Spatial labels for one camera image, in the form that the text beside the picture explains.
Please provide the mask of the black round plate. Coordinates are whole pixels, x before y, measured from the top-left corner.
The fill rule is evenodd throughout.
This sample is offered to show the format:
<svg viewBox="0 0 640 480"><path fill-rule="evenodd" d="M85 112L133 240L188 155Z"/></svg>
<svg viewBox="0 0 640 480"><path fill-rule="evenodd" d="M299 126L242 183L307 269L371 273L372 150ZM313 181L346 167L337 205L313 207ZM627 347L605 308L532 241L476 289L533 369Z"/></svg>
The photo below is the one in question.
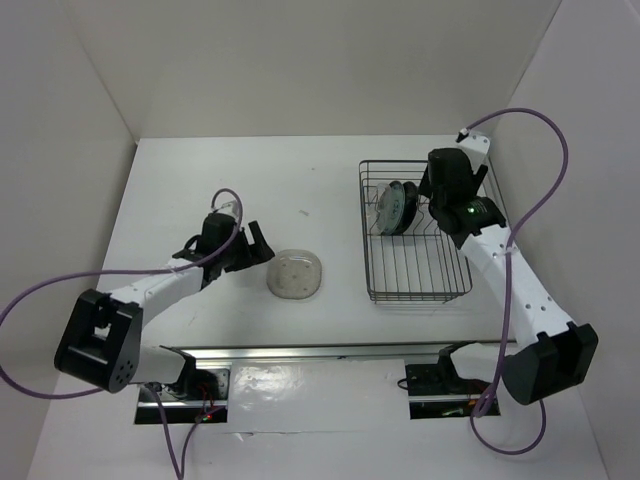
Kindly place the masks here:
<svg viewBox="0 0 640 480"><path fill-rule="evenodd" d="M413 223L419 206L418 187L411 181L402 184L405 201L400 222L394 230L394 235L402 235Z"/></svg>

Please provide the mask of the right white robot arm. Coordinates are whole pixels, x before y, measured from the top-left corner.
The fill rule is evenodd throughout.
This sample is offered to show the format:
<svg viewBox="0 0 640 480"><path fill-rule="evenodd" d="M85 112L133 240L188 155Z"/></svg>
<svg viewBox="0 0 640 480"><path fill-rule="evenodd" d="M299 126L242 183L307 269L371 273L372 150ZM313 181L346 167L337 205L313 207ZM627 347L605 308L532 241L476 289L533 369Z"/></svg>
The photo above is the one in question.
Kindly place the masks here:
<svg viewBox="0 0 640 480"><path fill-rule="evenodd" d="M459 148L427 157L418 191L439 229L478 269L509 312L519 352L502 363L501 378L521 405L581 384L598 345L589 324L578 325L555 303L517 247L496 203L478 194L488 171L472 167Z"/></svg>

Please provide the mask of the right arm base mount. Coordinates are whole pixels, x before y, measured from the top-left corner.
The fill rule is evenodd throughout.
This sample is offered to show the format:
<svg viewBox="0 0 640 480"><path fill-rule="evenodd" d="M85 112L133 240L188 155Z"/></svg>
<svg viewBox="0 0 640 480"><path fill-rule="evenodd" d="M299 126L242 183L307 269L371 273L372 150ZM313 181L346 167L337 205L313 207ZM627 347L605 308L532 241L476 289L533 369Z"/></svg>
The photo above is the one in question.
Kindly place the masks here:
<svg viewBox="0 0 640 480"><path fill-rule="evenodd" d="M452 376L437 364L408 364L396 385L408 394L411 420L469 417L489 384Z"/></svg>

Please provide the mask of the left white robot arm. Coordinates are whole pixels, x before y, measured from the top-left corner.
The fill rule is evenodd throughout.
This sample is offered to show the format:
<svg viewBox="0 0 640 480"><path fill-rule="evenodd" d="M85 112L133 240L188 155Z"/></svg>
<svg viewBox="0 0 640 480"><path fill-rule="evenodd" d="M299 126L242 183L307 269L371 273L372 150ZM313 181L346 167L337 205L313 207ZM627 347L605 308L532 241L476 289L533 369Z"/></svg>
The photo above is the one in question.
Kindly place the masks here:
<svg viewBox="0 0 640 480"><path fill-rule="evenodd" d="M176 399L189 397L205 373L180 349L143 345L144 328L222 274L266 263L274 255L258 222L242 228L234 214L208 214L200 234L173 254L160 274L79 296L55 353L55 368L110 393L129 384L157 383Z"/></svg>

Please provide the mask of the frosted beige glass plate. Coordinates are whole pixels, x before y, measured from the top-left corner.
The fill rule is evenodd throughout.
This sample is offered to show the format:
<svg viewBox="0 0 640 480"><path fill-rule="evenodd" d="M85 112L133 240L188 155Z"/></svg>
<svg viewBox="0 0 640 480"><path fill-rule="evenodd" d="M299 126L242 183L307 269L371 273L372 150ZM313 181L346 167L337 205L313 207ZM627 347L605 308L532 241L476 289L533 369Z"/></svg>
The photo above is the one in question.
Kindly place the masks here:
<svg viewBox="0 0 640 480"><path fill-rule="evenodd" d="M269 291L285 300L305 300L321 286L323 268L317 255L301 249L286 249L267 263Z"/></svg>

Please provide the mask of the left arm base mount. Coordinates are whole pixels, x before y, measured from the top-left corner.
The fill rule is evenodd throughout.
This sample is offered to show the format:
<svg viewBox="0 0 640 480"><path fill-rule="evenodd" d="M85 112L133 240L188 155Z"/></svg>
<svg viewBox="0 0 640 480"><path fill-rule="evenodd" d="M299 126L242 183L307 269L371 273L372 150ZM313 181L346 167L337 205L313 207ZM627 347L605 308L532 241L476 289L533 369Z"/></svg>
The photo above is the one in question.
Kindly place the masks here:
<svg viewBox="0 0 640 480"><path fill-rule="evenodd" d="M193 424L203 414L204 424L223 424L228 421L229 368L199 370L187 388L177 384L152 384L152 392L140 388L134 423L136 425L161 424L158 403L164 408L167 423Z"/></svg>

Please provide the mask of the clear ribbed glass plate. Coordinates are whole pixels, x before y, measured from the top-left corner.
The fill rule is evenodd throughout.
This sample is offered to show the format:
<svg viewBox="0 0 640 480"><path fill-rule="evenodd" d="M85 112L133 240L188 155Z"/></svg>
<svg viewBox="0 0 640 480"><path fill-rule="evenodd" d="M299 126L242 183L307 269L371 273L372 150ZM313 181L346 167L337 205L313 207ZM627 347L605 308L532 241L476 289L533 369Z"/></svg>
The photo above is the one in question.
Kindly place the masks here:
<svg viewBox="0 0 640 480"><path fill-rule="evenodd" d="M394 193L389 183L376 185L370 197L370 232L375 235L389 235L394 223Z"/></svg>

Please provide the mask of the blue patterned ceramic plate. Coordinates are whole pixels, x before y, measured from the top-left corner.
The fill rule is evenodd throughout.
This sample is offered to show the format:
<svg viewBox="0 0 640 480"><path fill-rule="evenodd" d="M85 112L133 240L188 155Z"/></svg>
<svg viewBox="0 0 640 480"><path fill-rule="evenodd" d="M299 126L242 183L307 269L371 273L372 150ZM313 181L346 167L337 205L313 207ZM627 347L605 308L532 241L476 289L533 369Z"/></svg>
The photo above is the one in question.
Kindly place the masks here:
<svg viewBox="0 0 640 480"><path fill-rule="evenodd" d="M377 186L375 225L380 235L392 235L398 228L404 213L405 199L404 186L397 180Z"/></svg>

